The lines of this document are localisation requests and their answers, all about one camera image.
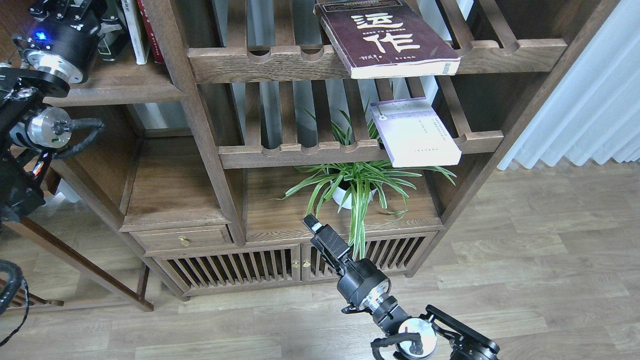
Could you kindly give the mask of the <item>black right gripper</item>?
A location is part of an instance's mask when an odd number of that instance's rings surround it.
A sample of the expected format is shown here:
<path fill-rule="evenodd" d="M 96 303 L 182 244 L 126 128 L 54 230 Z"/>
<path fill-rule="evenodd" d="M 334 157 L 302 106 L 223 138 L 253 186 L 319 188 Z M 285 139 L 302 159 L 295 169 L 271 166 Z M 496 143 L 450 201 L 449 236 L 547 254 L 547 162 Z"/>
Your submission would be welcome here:
<path fill-rule="evenodd" d="M 313 214 L 302 223 L 312 232 L 311 244 L 318 255 L 338 275 L 336 288 L 347 301 L 342 313 L 374 313 L 390 295 L 391 281 L 369 259 L 353 260 L 352 249 L 329 225 L 322 224 Z"/>

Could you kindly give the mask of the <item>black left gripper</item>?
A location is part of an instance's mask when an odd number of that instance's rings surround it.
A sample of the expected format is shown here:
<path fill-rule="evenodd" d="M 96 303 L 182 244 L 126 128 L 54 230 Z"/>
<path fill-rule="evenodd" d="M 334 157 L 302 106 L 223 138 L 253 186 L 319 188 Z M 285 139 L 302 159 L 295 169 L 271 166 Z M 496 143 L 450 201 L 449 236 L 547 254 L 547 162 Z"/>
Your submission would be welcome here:
<path fill-rule="evenodd" d="M 13 35 L 22 60 L 68 84 L 84 84 L 97 50 L 119 56 L 126 46 L 126 23 L 119 0 L 37 0 L 29 7 L 38 25 Z"/>

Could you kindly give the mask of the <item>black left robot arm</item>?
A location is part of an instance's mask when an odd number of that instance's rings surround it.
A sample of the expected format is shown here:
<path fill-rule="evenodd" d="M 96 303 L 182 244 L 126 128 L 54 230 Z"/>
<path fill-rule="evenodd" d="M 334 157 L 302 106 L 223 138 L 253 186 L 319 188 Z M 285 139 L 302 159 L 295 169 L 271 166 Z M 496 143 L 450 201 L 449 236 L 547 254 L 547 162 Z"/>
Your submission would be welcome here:
<path fill-rule="evenodd" d="M 66 98 L 89 77 L 108 13 L 105 0 L 37 0 L 38 25 L 14 34 L 22 60 L 1 63 L 1 220 L 19 223 L 45 204 L 41 184 L 53 160 L 74 157 L 105 130 L 99 118 L 72 119 L 44 98 Z"/>

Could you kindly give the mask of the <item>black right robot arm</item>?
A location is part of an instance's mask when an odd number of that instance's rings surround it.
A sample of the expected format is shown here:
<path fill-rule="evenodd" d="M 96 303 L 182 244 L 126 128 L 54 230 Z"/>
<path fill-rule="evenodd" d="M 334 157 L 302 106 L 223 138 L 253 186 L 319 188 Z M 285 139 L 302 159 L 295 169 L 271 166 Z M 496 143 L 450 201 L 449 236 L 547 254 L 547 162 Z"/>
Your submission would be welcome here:
<path fill-rule="evenodd" d="M 347 301 L 344 314 L 368 313 L 385 337 L 374 339 L 370 346 L 376 360 L 382 347 L 394 346 L 398 360 L 425 360 L 437 348 L 437 336 L 448 340 L 452 360 L 496 360 L 496 342 L 466 326 L 454 317 L 427 305 L 418 317 L 408 315 L 389 294 L 391 281 L 367 258 L 353 260 L 350 247 L 328 224 L 306 215 L 304 225 L 313 233 L 311 244 L 338 275 L 337 290 Z"/>

